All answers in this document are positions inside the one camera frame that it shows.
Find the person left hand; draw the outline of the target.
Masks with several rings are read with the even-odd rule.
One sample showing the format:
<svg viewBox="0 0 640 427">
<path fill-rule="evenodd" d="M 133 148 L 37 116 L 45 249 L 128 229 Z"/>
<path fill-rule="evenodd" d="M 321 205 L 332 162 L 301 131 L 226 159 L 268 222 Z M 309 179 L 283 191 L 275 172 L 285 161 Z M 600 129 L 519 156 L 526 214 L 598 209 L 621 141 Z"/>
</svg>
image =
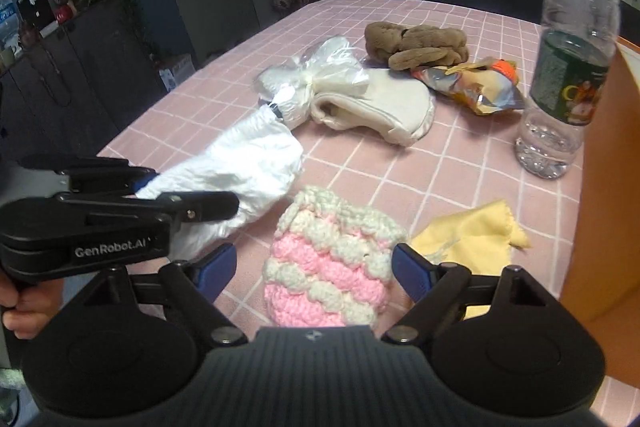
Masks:
<svg viewBox="0 0 640 427">
<path fill-rule="evenodd" d="M 44 281 L 17 291 L 2 272 L 0 289 L 2 324 L 18 339 L 35 338 L 62 307 L 63 280 Z"/>
</svg>

